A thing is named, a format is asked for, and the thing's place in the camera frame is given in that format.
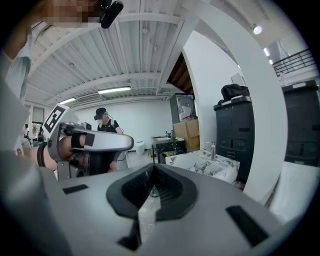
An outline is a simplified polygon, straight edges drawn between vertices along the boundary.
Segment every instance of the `white pillar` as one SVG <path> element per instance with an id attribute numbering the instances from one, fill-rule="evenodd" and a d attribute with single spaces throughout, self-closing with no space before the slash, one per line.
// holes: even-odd
<path id="1" fill-rule="evenodd" d="M 265 204 L 279 178 L 288 137 L 286 105 L 275 71 L 252 35 L 226 13 L 199 0 L 186 0 L 183 7 L 219 35 L 241 67 L 255 121 L 254 154 L 243 192 Z"/>

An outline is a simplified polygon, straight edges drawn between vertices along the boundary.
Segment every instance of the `marble countertop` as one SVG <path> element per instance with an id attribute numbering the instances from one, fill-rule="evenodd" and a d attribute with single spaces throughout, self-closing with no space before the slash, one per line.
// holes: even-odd
<path id="1" fill-rule="evenodd" d="M 240 167 L 240 162 L 221 155 L 216 155 L 216 159 L 213 161 L 211 160 L 211 153 L 205 150 L 169 156 L 165 158 L 165 163 L 214 177 L 230 184 L 235 184 Z"/>

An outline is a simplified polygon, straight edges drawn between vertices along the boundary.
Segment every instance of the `white ceiling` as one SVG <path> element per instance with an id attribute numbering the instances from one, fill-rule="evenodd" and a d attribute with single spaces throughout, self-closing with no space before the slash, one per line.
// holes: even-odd
<path id="1" fill-rule="evenodd" d="M 163 96 L 180 92 L 162 83 L 164 71 L 184 26 L 181 0 L 127 0 L 109 29 L 53 27 L 35 41 L 26 100 L 55 105 L 98 90 L 131 86 L 102 100 Z"/>
<path id="2" fill-rule="evenodd" d="M 97 23 L 84 28 L 50 28 L 33 44 L 26 100 L 54 106 L 71 97 L 96 95 L 98 90 L 123 86 L 131 86 L 132 90 L 104 94 L 95 100 L 96 104 L 141 97 L 159 100 L 180 92 L 167 80 L 193 30 L 233 57 L 214 31 L 185 13 L 182 2 L 124 0 L 123 11 L 109 29 Z M 253 35 L 261 47 L 278 40 L 290 26 L 293 28 L 283 13 L 266 0 L 212 0 L 211 4 L 251 33 L 254 24 L 262 25 L 263 33 Z M 41 24 L 33 30 L 33 41 L 43 27 Z"/>

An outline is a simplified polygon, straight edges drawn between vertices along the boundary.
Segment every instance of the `black cabinet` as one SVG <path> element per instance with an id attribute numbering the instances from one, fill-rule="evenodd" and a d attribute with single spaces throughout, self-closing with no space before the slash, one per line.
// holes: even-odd
<path id="1" fill-rule="evenodd" d="M 318 166 L 320 163 L 319 87 L 314 80 L 282 88 L 288 116 L 285 161 Z"/>
<path id="2" fill-rule="evenodd" d="M 215 105 L 216 153 L 240 162 L 237 179 L 246 182 L 255 148 L 255 119 L 248 96 Z"/>

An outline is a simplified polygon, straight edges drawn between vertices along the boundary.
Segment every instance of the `cardboard box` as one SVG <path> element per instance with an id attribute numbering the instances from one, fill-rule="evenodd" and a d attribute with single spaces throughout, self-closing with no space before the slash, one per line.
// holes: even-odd
<path id="1" fill-rule="evenodd" d="M 173 125 L 173 132 L 176 138 L 184 139 L 185 147 L 189 152 L 200 149 L 200 133 L 198 119 L 175 123 Z"/>

